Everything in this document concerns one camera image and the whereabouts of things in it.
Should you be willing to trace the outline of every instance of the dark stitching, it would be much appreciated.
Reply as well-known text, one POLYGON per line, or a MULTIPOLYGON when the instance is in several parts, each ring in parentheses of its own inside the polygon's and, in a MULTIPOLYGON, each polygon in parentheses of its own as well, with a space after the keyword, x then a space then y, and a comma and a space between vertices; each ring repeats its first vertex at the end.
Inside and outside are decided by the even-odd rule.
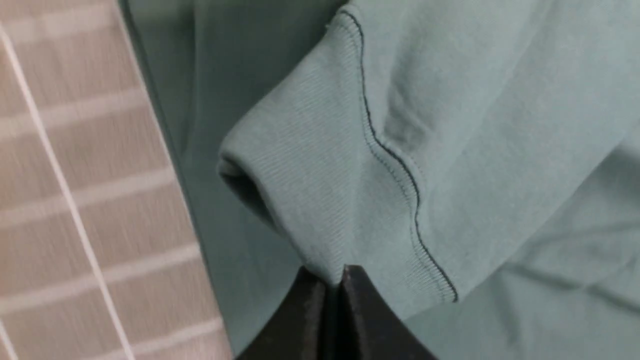
MULTIPOLYGON (((358 48, 358 41, 356 40, 356 37, 358 37, 356 34, 353 34, 352 30, 349 29, 345 24, 342 24, 340 22, 336 22, 336 27, 343 29, 344 31, 346 31, 346 33, 349 35, 349 39, 351 41, 351 43, 353 44, 354 48, 358 48)), ((364 84, 363 84, 363 79, 362 78, 358 78, 358 86, 360 86, 361 89, 364 88, 364 84)), ((368 112, 368 109, 365 107, 365 103, 366 103, 366 98, 364 95, 364 92, 361 91, 361 98, 362 101, 360 102, 360 107, 362 110, 364 110, 364 112, 368 112)), ((394 169, 383 159, 380 157, 380 155, 378 154, 377 150, 374 149, 373 145, 371 144, 371 141, 369 140, 369 136, 367 135, 367 125, 365 124, 365 122, 362 122, 362 136, 364 137, 364 142, 367 144, 367 147, 369 148, 369 151, 371 152, 371 154, 373 155, 374 158, 376 158, 384 167, 385 169, 389 172, 389 174, 391 175, 391 177, 394 178, 394 181, 396 182, 396 184, 400 187, 400 190, 402 191, 403 197, 404 197, 404 202, 406 203, 406 205, 409 207, 409 209, 411 210, 411 199, 409 198, 409 195, 407 194, 406 191, 406 187, 403 185, 403 182, 398 178, 398 176, 396 175, 396 172, 394 171, 394 169)), ((429 266, 430 264, 428 264, 427 262, 425 262, 424 260, 422 260, 420 258, 420 256, 418 255, 418 249, 416 248, 415 245, 415 240, 413 239, 413 226, 409 226, 409 233, 411 236, 411 243, 412 243, 412 250, 413 250, 413 254, 415 255, 415 257, 422 263, 423 266, 429 266)), ((418 235, 417 229, 416 229, 416 237, 418 237, 418 243, 421 244, 419 238, 420 236, 418 235)), ((435 286, 438 289, 438 293, 440 294, 440 298, 443 300, 444 299, 444 295, 442 294, 442 286, 440 284, 439 281, 435 282, 435 286)))
MULTIPOLYGON (((402 166, 404 172, 407 173, 409 179, 411 180, 412 186, 413 186, 413 188, 415 190, 416 201, 417 201, 417 203, 416 203, 416 211, 415 211, 415 215, 414 215, 413 219, 414 219, 414 222, 415 222, 415 228, 416 228, 416 232, 417 232, 417 236, 418 236, 418 241, 420 242, 420 245, 422 245, 422 248, 424 249, 424 252, 427 254, 427 256, 429 257, 431 262, 436 266, 436 268, 438 269, 440 274, 442 274, 442 277, 445 279, 445 281, 447 282, 447 284, 449 285, 449 287, 453 291, 453 301, 457 302, 458 301, 458 291, 453 286, 453 283, 451 282, 449 276, 447 276, 447 274, 444 272, 442 267, 440 267, 440 265, 435 261, 433 256, 431 256, 431 253, 429 252, 427 247, 422 242, 422 239, 420 239, 420 231, 419 231, 419 227, 418 227, 418 209, 420 208, 420 191, 418 190, 418 186, 417 186, 417 183, 415 182, 415 178, 413 177, 412 173, 409 171, 409 169, 406 166, 406 164, 404 163, 404 161, 396 153, 391 151, 387 146, 382 144, 382 142, 380 141, 380 139, 376 135, 375 129, 373 128, 373 123, 372 123, 372 120, 371 120, 371 111, 369 109, 369 101, 367 100, 367 92, 366 92, 366 87, 365 87, 364 33, 362 31, 362 27, 361 27, 360 23, 358 22, 358 20, 353 15, 351 15, 349 12, 343 10, 343 11, 341 11, 341 13, 343 13, 344 15, 349 17, 351 19, 351 21, 353 21, 353 24, 358 29, 358 33, 360 35, 360 47, 361 47, 361 49, 360 49, 360 73, 361 74, 360 75, 362 77, 362 97, 364 98, 364 106, 365 106, 365 110, 366 110, 366 113, 367 113, 367 123, 368 123, 369 129, 371 130, 371 133, 373 134, 373 139, 387 154, 389 154, 392 158, 394 158, 402 166)), ((400 184, 398 179, 395 177, 393 171, 391 169, 389 169, 387 164, 384 161, 382 161, 381 159, 379 159, 377 156, 376 156, 376 158, 378 159, 378 161, 380 161, 380 162, 382 162, 384 164, 384 166, 392 174, 392 176, 394 177, 396 182, 398 182, 398 184, 400 184)))

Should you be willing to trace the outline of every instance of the teal sweatshirt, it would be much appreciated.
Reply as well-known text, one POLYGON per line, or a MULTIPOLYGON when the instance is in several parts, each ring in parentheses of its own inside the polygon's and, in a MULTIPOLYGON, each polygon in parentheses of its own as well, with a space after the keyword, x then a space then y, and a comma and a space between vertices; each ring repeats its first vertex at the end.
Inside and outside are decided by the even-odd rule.
POLYGON ((640 3, 122 4, 236 352, 358 264, 443 360, 640 353, 640 3))

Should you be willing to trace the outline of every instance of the black object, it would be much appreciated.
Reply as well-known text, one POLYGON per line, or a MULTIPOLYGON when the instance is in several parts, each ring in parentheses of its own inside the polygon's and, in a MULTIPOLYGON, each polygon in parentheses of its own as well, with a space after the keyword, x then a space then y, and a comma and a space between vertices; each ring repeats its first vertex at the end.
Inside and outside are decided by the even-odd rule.
POLYGON ((321 358, 324 283, 300 268, 282 304, 238 360, 321 358))
MULTIPOLYGON (((323 358, 326 286, 301 268, 282 305, 240 360, 323 358)), ((382 299, 361 266, 344 268, 338 290, 338 360, 437 360, 382 299)))

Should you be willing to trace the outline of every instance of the seam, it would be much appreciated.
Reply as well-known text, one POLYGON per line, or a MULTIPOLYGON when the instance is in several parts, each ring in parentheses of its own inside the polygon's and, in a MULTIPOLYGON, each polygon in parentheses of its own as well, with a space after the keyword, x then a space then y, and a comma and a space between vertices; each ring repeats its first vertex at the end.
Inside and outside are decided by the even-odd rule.
MULTIPOLYGON (((337 22, 336 23, 336 28, 340 28, 343 29, 348 35, 349 35, 349 39, 352 43, 352 46, 356 49, 359 49, 359 45, 358 45, 358 40, 356 38, 358 38, 357 34, 354 34, 352 32, 351 29, 349 29, 346 25, 337 22)), ((362 111, 362 113, 369 113, 369 109, 366 105, 367 103, 367 99, 364 95, 364 80, 362 78, 358 79, 358 86, 360 87, 360 91, 359 91, 359 95, 361 98, 360 101, 360 110, 362 111)), ((374 149, 373 144, 370 141, 370 137, 374 137, 373 133, 371 134, 371 136, 369 136, 369 134, 367 133, 367 122, 368 121, 363 121, 362 122, 362 137, 364 139, 365 144, 367 144, 367 148, 369 148, 369 151, 371 152, 371 154, 373 155, 374 158, 376 158, 376 160, 378 160, 378 162, 380 162, 385 169, 387 170, 387 172, 389 172, 389 174, 391 175, 391 177, 394 179, 395 183, 398 185, 398 187, 400 187, 400 190, 402 191, 403 197, 404 197, 404 203, 406 204, 406 206, 409 208, 409 211, 411 211, 411 199, 410 196, 408 194, 408 191, 406 189, 406 186, 403 184, 402 180, 400 180, 400 178, 398 178, 396 172, 394 171, 394 169, 391 167, 391 165, 389 165, 376 151, 376 149, 374 149)), ((413 226, 409 225, 409 234, 411 237, 411 243, 412 243, 412 250, 413 250, 413 255, 420 261, 420 263, 422 264, 423 267, 428 268, 428 263, 424 262, 424 260, 419 256, 418 254, 418 249, 415 246, 416 240, 418 240, 419 242, 419 236, 418 239, 415 239, 414 237, 414 231, 413 231, 413 226)), ((443 291, 442 291, 442 287, 440 285, 439 281, 435 282, 435 285, 438 289, 438 293, 440 294, 440 298, 443 299, 444 296, 442 295, 443 291)))
MULTIPOLYGON (((347 32, 351 35, 352 41, 356 42, 356 40, 354 38, 358 37, 359 42, 360 42, 360 44, 359 44, 360 54, 359 54, 358 62, 359 62, 359 67, 360 67, 360 79, 361 79, 361 85, 362 85, 362 89, 361 89, 362 90, 362 99, 363 99, 363 102, 364 102, 364 108, 365 108, 365 114, 366 114, 366 126, 368 126, 369 131, 371 131, 372 137, 373 137, 374 141, 376 142, 376 145, 379 146, 380 148, 382 148, 393 159, 395 159, 400 164, 400 166, 402 167, 402 170, 409 177, 409 179, 411 181, 411 184, 413 186, 413 189, 415 191, 415 194, 416 194, 416 210, 415 211, 412 211, 412 209, 411 209, 411 205, 410 205, 410 201, 409 201, 409 198, 408 198, 408 195, 407 195, 407 192, 406 192, 406 188, 404 187, 402 182, 400 182, 400 180, 397 178, 397 176, 396 176, 395 172, 393 171, 393 169, 391 168, 391 166, 389 164, 387 164, 379 155, 376 154, 376 152, 372 148, 372 144, 370 144, 370 142, 367 141, 366 137, 365 137, 365 142, 367 143, 367 145, 369 147, 369 150, 371 151, 373 156, 387 169, 387 171, 389 171, 391 176, 394 178, 394 181, 398 184, 398 186, 402 190, 402 193, 403 193, 403 195, 405 197, 405 200, 407 201, 407 205, 409 206, 409 210, 411 212, 413 212, 413 222, 415 223, 415 228, 416 228, 416 234, 417 234, 417 237, 418 237, 418 241, 419 241, 422 249, 424 250, 425 254, 429 258, 429 260, 436 267, 436 269, 440 272, 440 275, 443 277, 443 279, 446 281, 447 285, 449 286, 449 288, 453 292, 453 297, 454 297, 453 298, 453 302, 457 302, 458 301, 458 291, 453 286, 453 283, 451 282, 449 276, 444 272, 444 269, 435 261, 435 259, 433 258, 433 256, 431 255, 431 253, 429 252, 427 247, 425 246, 424 242, 420 238, 420 232, 419 232, 419 227, 418 227, 418 209, 420 208, 421 197, 420 197, 420 191, 418 189, 416 180, 415 180, 413 174, 409 171, 409 168, 407 167, 406 163, 402 160, 402 158, 398 154, 394 153, 391 149, 389 149, 378 138, 378 135, 376 134, 376 131, 373 128, 373 124, 372 124, 372 120, 371 120, 371 110, 369 108, 369 101, 367 99, 366 88, 365 88, 366 82, 365 82, 365 72, 364 72, 364 32, 362 31, 362 26, 360 25, 360 23, 358 22, 356 17, 354 15, 352 15, 351 13, 345 11, 344 9, 341 10, 340 13, 346 15, 349 19, 351 19, 353 24, 356 26, 356 29, 358 30, 358 34, 356 36, 345 25, 337 23, 339 26, 341 26, 341 27, 343 27, 344 29, 347 30, 347 32)), ((413 226, 411 226, 410 231, 413 234, 413 229, 412 228, 413 228, 413 226)), ((441 293, 441 296, 442 296, 442 289, 440 288, 438 281, 436 281, 436 286, 438 286, 438 289, 440 290, 440 293, 441 293)))

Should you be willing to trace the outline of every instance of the fabric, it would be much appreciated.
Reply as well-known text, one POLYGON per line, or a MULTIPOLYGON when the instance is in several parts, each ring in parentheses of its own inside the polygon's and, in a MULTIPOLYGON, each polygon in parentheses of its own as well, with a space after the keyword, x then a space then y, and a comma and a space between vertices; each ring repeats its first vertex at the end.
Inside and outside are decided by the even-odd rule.
POLYGON ((633 358, 637 3, 322 4, 129 2, 234 351, 301 261, 442 359, 633 358))
POLYGON ((0 33, 0 359, 230 359, 116 3, 0 0, 0 33))

